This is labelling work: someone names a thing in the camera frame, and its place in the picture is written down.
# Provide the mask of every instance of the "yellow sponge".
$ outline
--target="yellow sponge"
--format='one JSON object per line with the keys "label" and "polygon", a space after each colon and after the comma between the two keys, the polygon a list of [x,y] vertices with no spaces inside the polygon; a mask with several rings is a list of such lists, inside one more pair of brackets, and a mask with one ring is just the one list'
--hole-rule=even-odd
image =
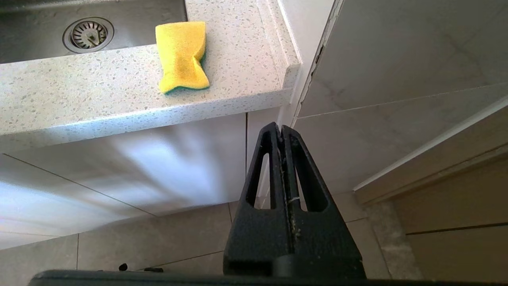
{"label": "yellow sponge", "polygon": [[169,23],[155,27],[157,50],[164,76],[162,93],[176,87],[205,89],[210,86],[200,60],[205,54],[205,22]]}

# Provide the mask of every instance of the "speckled countertop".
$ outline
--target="speckled countertop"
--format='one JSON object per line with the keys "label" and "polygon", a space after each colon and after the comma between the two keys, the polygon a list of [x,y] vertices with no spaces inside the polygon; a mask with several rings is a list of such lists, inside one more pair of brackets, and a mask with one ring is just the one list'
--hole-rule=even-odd
{"label": "speckled countertop", "polygon": [[3,64],[0,153],[289,103],[299,62],[276,0],[186,5],[207,23],[210,88],[161,94],[155,45]]}

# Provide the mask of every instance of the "beige tile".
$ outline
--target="beige tile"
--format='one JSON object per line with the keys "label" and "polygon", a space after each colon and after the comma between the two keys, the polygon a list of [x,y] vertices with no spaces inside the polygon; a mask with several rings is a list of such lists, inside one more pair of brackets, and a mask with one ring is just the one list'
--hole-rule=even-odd
{"label": "beige tile", "polygon": [[508,81],[504,5],[345,0],[299,116]]}
{"label": "beige tile", "polygon": [[332,198],[345,222],[367,217],[363,207],[356,201],[353,191],[332,194]]}
{"label": "beige tile", "polygon": [[231,222],[233,222],[233,220],[235,219],[235,215],[236,215],[236,211],[238,210],[239,203],[240,203],[239,201],[229,203],[229,211],[231,213]]}
{"label": "beige tile", "polygon": [[508,84],[300,118],[295,130],[331,193],[378,171],[508,92]]}
{"label": "beige tile", "polygon": [[0,250],[53,238],[57,237],[0,232]]}
{"label": "beige tile", "polygon": [[402,229],[391,202],[382,202],[365,209],[393,279],[421,280],[415,255]]}
{"label": "beige tile", "polygon": [[390,279],[390,273],[369,221],[364,218],[346,223],[362,255],[363,268],[369,279]]}
{"label": "beige tile", "polygon": [[76,269],[78,235],[0,250],[0,285],[26,286],[37,273]]}
{"label": "beige tile", "polygon": [[142,269],[223,251],[230,228],[227,204],[104,227],[80,234],[78,268]]}
{"label": "beige tile", "polygon": [[222,275],[224,253],[217,252],[196,258],[157,266],[165,273],[186,275]]}
{"label": "beige tile", "polygon": [[3,154],[0,189],[2,232],[66,236],[147,215]]}
{"label": "beige tile", "polygon": [[30,164],[146,212],[239,199],[245,114],[14,152]]}

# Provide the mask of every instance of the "drain strainer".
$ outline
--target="drain strainer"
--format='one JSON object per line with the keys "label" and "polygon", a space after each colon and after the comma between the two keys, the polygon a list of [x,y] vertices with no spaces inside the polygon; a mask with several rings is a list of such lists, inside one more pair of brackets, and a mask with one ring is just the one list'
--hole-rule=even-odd
{"label": "drain strainer", "polygon": [[90,17],[77,20],[63,33],[63,44],[76,53],[98,51],[113,38],[113,25],[106,19]]}

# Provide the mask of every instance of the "sink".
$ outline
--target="sink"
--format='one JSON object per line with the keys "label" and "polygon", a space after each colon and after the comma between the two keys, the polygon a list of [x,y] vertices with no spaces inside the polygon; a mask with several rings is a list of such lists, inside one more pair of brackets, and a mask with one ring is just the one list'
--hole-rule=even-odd
{"label": "sink", "polygon": [[184,0],[0,0],[0,64],[155,43]]}

